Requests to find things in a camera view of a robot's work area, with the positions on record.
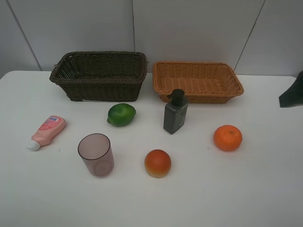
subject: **light brown wicker basket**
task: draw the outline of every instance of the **light brown wicker basket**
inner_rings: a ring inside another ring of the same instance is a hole
[[[234,71],[225,63],[159,61],[153,65],[153,87],[164,102],[172,90],[184,90],[191,103],[226,103],[243,94]]]

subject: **black object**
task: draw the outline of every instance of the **black object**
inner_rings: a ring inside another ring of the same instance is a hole
[[[303,71],[301,71],[295,82],[280,97],[280,107],[291,107],[303,105]]]
[[[185,98],[184,91],[181,89],[173,90],[167,97],[172,101],[165,106],[163,128],[170,134],[174,134],[184,125],[188,99]]]

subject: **basket rim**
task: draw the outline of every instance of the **basket rim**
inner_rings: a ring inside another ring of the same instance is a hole
[[[65,59],[67,59],[70,56],[73,56],[75,54],[83,54],[83,55],[91,55],[91,54],[125,54],[125,55],[137,55],[140,56],[143,60],[143,73],[140,75],[139,78],[136,79],[59,79],[56,78],[55,75],[59,72],[60,67],[63,65],[63,62]],[[147,60],[144,53],[141,52],[129,52],[129,51],[75,51],[75,52],[69,52],[66,53],[61,60],[54,66],[54,69],[51,72],[50,80],[57,84],[141,84],[145,80],[147,74]]]
[[[207,95],[211,97],[236,97],[240,96],[244,93],[244,88],[242,84],[240,83],[238,77],[236,76],[235,72],[232,70],[232,68],[224,63],[224,62],[201,62],[201,61],[157,61],[154,63],[153,68],[152,68],[152,82],[153,82],[153,87],[154,90],[159,94],[159,95],[169,95],[171,91],[166,91],[163,89],[160,89],[158,87],[157,83],[157,70],[156,67],[158,64],[197,64],[197,65],[221,65],[225,66],[228,68],[228,70],[231,72],[232,77],[235,78],[237,85],[239,86],[239,90],[236,92],[210,92],[210,91],[205,91],[205,92],[190,92],[186,91],[185,95],[186,96],[201,96],[201,95]]]

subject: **cup rim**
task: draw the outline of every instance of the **cup rim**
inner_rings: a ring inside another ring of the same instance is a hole
[[[106,151],[105,154],[104,154],[104,155],[106,155],[106,154],[108,153],[108,151],[110,150],[110,140],[109,140],[109,138],[108,138],[106,135],[102,134],[102,133],[92,133],[92,134],[90,134],[90,135],[87,135],[86,137],[91,136],[91,135],[95,135],[95,134],[97,134],[97,135],[102,135],[102,136],[105,136],[105,137],[107,138],[107,140],[108,140],[108,142],[109,142],[109,146],[108,146],[107,151]],[[86,137],[84,137],[83,139],[81,139],[81,141],[80,141],[80,143],[79,143],[79,145],[78,145],[78,154],[80,155],[80,157],[83,158],[83,159],[85,159],[85,160],[88,160],[88,161],[93,161],[93,160],[97,160],[97,159],[99,159],[99,158],[102,158],[104,155],[102,155],[102,156],[100,156],[100,157],[98,157],[98,158],[95,158],[95,159],[88,159],[88,158],[83,157],[83,156],[80,154],[80,152],[79,152],[79,146],[80,146],[81,142],[82,142]]]

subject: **dark brown wicker basket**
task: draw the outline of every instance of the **dark brown wicker basket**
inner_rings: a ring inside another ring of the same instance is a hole
[[[62,57],[50,80],[72,101],[136,101],[147,72],[139,52],[71,52]]]

